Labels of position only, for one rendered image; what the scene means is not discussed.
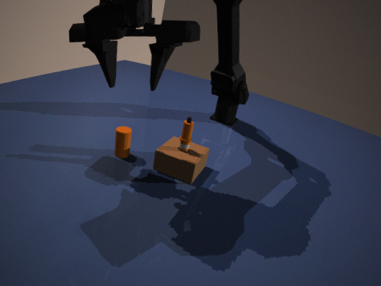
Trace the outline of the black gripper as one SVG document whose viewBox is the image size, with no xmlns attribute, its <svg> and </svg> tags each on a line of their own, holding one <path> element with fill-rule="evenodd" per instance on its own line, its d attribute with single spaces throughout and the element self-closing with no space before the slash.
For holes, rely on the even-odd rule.
<svg viewBox="0 0 381 286">
<path fill-rule="evenodd" d="M 151 91 L 157 87 L 164 67 L 175 47 L 183 45 L 183 42 L 200 41 L 200 26 L 196 21 L 171 21 L 162 20 L 160 25 L 155 25 L 152 18 L 152 0 L 142 0 L 144 6 L 144 29 L 129 28 L 125 37 L 155 37 L 156 43 L 149 44 L 151 50 Z M 73 24 L 69 29 L 70 42 L 85 42 L 83 48 L 92 51 L 98 61 L 110 88 L 116 82 L 117 46 L 118 41 L 108 39 L 97 39 L 89 41 L 85 24 Z"/>
</svg>

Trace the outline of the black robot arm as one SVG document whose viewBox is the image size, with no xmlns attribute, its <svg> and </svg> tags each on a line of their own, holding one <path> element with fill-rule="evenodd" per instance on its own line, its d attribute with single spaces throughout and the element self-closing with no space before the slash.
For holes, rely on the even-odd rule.
<svg viewBox="0 0 381 286">
<path fill-rule="evenodd" d="M 233 126 L 239 104 L 248 101 L 246 72 L 239 61 L 240 3 L 243 0 L 213 0 L 217 6 L 218 65 L 211 71 L 211 92 L 218 96 L 210 119 Z M 89 41 L 121 39 L 129 28 L 144 22 L 142 0 L 100 0 L 83 15 Z"/>
</svg>

